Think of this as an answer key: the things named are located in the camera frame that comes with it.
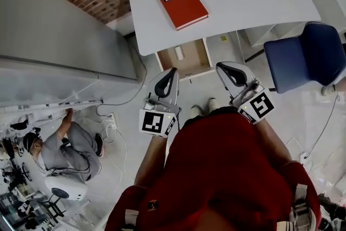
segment red book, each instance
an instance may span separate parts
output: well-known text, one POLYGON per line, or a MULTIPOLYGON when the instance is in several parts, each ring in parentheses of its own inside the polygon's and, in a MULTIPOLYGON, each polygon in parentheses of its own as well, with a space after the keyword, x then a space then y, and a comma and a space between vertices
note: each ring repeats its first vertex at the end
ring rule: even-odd
POLYGON ((208 17, 199 0, 160 0, 175 28, 180 30, 208 17))

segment red shirt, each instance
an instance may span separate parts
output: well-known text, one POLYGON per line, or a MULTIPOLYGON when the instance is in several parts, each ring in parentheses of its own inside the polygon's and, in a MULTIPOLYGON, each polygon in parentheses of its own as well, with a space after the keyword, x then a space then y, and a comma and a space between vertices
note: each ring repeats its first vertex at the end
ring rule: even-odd
POLYGON ((124 227, 126 209, 139 211, 137 230, 193 230, 207 206, 237 229, 276 230, 276 222, 288 221, 298 183, 308 185, 318 226, 320 202, 303 166, 290 162, 275 170, 245 118, 214 115, 176 135, 163 174, 151 188, 126 189, 105 231, 124 227), (148 210, 153 200, 157 209, 148 210))

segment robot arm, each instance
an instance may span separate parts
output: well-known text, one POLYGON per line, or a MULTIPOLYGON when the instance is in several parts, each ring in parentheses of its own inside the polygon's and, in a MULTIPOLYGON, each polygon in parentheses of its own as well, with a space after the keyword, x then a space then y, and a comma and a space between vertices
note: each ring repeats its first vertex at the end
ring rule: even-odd
POLYGON ((139 132, 167 138, 181 111, 178 107, 179 73, 165 70, 150 81, 144 107, 139 111, 139 132))
MULTIPOLYGON (((216 72, 230 93, 230 105, 252 124, 264 119, 273 109, 269 90, 261 85, 251 70, 235 62, 219 62, 216 72)), ((177 97, 179 73, 176 68, 165 70, 150 81, 139 111, 139 131, 154 136, 168 137, 181 111, 177 97)))
POLYGON ((246 65, 219 62, 216 72, 230 93, 229 104, 252 124, 264 119, 274 109, 269 90, 262 86, 246 65))

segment person in red shirt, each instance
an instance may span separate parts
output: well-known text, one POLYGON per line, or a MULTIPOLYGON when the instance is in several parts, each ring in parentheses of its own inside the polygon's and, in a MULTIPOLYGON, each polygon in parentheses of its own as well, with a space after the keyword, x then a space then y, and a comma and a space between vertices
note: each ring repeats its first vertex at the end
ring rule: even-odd
POLYGON ((307 185, 305 200, 319 225, 315 188, 269 123, 252 125, 232 107, 217 108, 212 99, 206 117, 191 109, 166 163, 167 139, 152 137, 105 231, 281 230, 277 223, 289 221, 298 184, 307 185))

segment man in gray clothes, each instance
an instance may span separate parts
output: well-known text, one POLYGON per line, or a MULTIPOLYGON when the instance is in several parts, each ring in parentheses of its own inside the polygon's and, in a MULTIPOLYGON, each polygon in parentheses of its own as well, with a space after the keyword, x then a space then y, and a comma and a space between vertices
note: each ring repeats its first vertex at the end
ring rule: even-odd
POLYGON ((100 134, 92 138, 79 124, 72 122, 72 109, 66 113, 60 127, 44 142, 37 134, 27 133, 23 140, 24 148, 41 168, 76 173, 82 181, 87 181, 99 171, 103 140, 100 134), (65 134, 71 146, 63 145, 65 134))

